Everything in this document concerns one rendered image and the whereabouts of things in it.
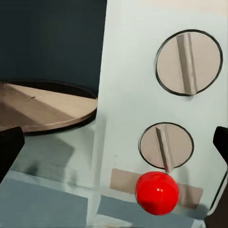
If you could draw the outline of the microwave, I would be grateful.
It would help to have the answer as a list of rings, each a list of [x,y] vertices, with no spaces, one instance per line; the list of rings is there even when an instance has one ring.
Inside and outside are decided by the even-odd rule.
[[[205,219],[228,184],[228,0],[0,0],[10,171]]]

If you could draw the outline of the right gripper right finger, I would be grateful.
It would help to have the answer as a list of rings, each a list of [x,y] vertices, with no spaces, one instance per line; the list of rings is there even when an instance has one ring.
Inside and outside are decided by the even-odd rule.
[[[228,164],[228,128],[221,126],[216,128],[213,144]]]

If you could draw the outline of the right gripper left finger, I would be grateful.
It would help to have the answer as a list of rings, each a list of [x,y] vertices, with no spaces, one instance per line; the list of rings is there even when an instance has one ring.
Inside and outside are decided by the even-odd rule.
[[[25,144],[20,126],[0,132],[0,183]]]

